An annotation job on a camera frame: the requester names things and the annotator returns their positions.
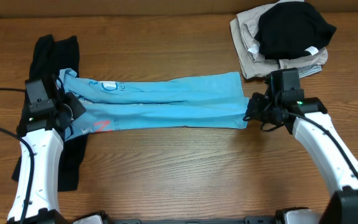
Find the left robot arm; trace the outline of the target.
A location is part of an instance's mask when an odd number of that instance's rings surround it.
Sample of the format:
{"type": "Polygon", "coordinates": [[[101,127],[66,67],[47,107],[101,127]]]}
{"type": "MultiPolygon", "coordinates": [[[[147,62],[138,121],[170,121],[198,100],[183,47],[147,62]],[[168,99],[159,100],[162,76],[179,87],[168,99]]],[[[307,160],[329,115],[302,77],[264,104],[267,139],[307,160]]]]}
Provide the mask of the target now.
{"type": "Polygon", "coordinates": [[[25,105],[17,133],[21,166],[8,223],[25,223],[41,212],[59,211],[58,168],[65,130],[85,112],[60,78],[25,81],[25,105]]]}

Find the light blue t-shirt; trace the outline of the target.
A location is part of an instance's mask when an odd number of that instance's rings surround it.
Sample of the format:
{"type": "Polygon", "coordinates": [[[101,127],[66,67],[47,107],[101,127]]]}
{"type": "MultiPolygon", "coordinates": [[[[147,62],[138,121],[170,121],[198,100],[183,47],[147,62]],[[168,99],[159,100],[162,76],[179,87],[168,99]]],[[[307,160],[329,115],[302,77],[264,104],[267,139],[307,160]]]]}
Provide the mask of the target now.
{"type": "Polygon", "coordinates": [[[248,97],[237,72],[177,78],[165,82],[115,82],[59,73],[85,113],[66,130],[66,139],[90,133],[149,128],[244,129],[248,97]]]}

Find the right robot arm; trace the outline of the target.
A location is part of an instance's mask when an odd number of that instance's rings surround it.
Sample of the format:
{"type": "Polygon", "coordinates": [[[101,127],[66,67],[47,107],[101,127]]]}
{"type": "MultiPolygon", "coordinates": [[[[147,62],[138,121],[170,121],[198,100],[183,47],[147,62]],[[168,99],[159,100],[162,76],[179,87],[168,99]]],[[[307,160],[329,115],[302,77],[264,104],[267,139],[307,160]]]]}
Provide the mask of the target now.
{"type": "Polygon", "coordinates": [[[330,194],[322,214],[307,207],[277,210],[273,216],[246,217],[245,223],[358,223],[358,160],[336,132],[317,97],[305,98],[298,70],[277,70],[265,77],[267,90],[254,93],[244,121],[281,127],[301,143],[317,166],[330,194]]]}

